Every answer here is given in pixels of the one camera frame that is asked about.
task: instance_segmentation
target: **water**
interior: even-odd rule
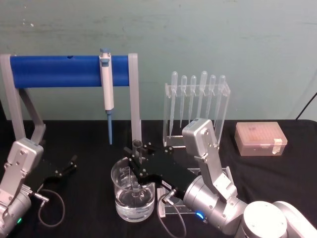
[[[154,209],[154,184],[141,186],[135,175],[121,175],[125,175],[120,179],[121,187],[124,189],[115,189],[115,206],[119,216],[129,222],[147,219]]]

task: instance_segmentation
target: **glass beaker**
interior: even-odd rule
[[[128,222],[147,219],[154,209],[155,184],[140,185],[129,167],[128,158],[115,163],[111,178],[119,216]]]

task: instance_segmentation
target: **black tablecloth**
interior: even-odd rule
[[[223,167],[230,166],[238,197],[247,203],[255,200],[286,201],[297,207],[317,227],[317,124],[309,120],[278,121],[288,139],[279,157],[240,157],[234,141],[236,121],[226,121],[220,144]],[[78,170],[53,189],[64,199],[66,215],[57,228],[43,227],[37,219],[39,202],[32,207],[11,233],[12,238],[168,238],[156,211],[145,221],[128,223],[116,213],[110,170],[122,158],[122,148],[130,143],[129,121],[114,121],[114,145],[107,140],[106,121],[48,121],[43,158],[62,166],[78,155]],[[32,127],[26,122],[27,134]],[[162,122],[144,121],[143,141],[162,145]],[[14,141],[9,122],[0,123],[0,164],[7,159]],[[196,166],[184,150],[175,151],[176,161],[187,167]],[[61,215],[59,201],[52,198],[43,217],[57,222]],[[227,237],[195,215],[184,215],[188,238]],[[177,216],[165,218],[176,234],[182,228]]]

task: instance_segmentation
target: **power cord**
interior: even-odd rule
[[[313,95],[313,97],[309,100],[309,102],[304,106],[304,108],[302,109],[302,111],[298,114],[298,116],[296,117],[295,120],[298,120],[298,118],[303,114],[303,112],[305,111],[305,109],[308,107],[308,105],[312,102],[312,100],[317,96],[317,92],[315,93],[315,95]]]
[[[165,196],[167,196],[167,195],[168,195],[168,193],[163,194],[163,195],[158,199],[158,204],[157,204],[158,219],[159,219],[159,221],[161,222],[162,226],[163,226],[163,227],[165,228],[165,230],[167,231],[167,233],[168,233],[171,237],[173,237],[173,238],[185,238],[186,235],[187,235],[186,225],[185,225],[185,222],[184,222],[184,219],[183,219],[182,215],[179,213],[179,211],[177,210],[177,208],[175,207],[174,204],[171,204],[171,205],[172,205],[172,206],[174,207],[174,209],[176,210],[176,212],[177,212],[177,214],[178,214],[178,216],[179,216],[179,218],[180,218],[180,221],[182,222],[183,228],[184,228],[184,234],[183,234],[181,237],[177,237],[177,236],[173,235],[173,234],[169,231],[169,229],[166,227],[166,225],[164,224],[164,222],[162,221],[162,218],[159,216],[159,203],[160,203],[161,200],[162,200]]]
[[[61,201],[61,205],[62,205],[62,209],[63,209],[63,212],[62,212],[62,216],[61,216],[61,219],[59,222],[57,222],[56,224],[53,224],[53,225],[50,225],[50,224],[47,224],[45,223],[42,218],[41,218],[41,211],[42,211],[42,208],[44,207],[44,204],[45,202],[43,202],[39,208],[39,212],[38,212],[38,217],[39,217],[39,220],[40,222],[42,223],[43,226],[46,226],[46,227],[49,227],[49,228],[53,228],[53,227],[57,227],[58,225],[60,225],[63,220],[64,220],[64,217],[65,217],[65,204],[64,204],[64,201],[63,199],[61,198],[61,196],[55,192],[55,191],[52,191],[52,190],[49,190],[49,189],[41,189],[41,191],[43,192],[49,192],[49,193],[52,193],[52,194],[55,194]]]

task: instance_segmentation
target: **blue led light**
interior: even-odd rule
[[[204,219],[204,215],[202,212],[196,212],[196,215],[199,216],[202,220]]]

